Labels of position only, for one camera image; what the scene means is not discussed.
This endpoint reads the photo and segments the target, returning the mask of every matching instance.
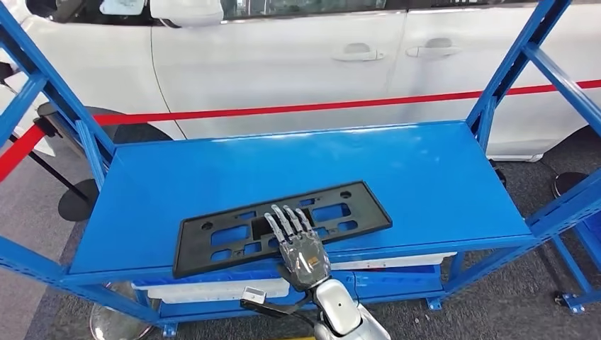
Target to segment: metal bracket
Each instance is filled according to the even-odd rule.
[[[428,303],[429,310],[442,309],[440,297],[426,297],[426,302]]]
[[[566,305],[570,308],[573,314],[582,314],[585,311],[584,306],[579,302],[574,301],[578,296],[575,294],[562,294],[561,296]]]
[[[177,324],[165,324],[163,326],[163,336],[166,338],[174,338],[177,334]]]

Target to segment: car wheel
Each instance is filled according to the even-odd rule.
[[[159,140],[172,140],[172,138],[150,124],[119,125],[113,136],[113,142],[116,144]]]

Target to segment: blue shelf surface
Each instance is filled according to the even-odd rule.
[[[393,226],[328,244],[332,262],[534,239],[463,121],[152,142],[118,146],[69,273],[170,276],[182,219],[358,180]]]

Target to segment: black plastic bracket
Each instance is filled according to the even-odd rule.
[[[193,217],[181,221],[173,276],[278,256],[278,242],[263,217],[273,212],[272,204],[302,209],[324,244],[392,226],[363,181]]]
[[[46,118],[45,115],[34,118],[33,123],[36,124],[38,126],[38,128],[40,128],[40,130],[42,130],[42,132],[44,132],[44,134],[47,135],[48,137],[54,137],[55,135],[59,135],[59,137],[62,138],[60,133],[58,133],[58,130],[48,120],[48,118]]]

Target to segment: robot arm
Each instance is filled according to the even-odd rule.
[[[265,302],[265,293],[246,288],[240,305],[275,317],[294,315],[305,303],[313,301],[319,310],[312,322],[317,340],[389,340],[388,332],[347,289],[330,275],[330,260],[318,234],[302,210],[272,205],[265,219],[274,231],[285,266],[279,272],[305,298],[294,305]]]

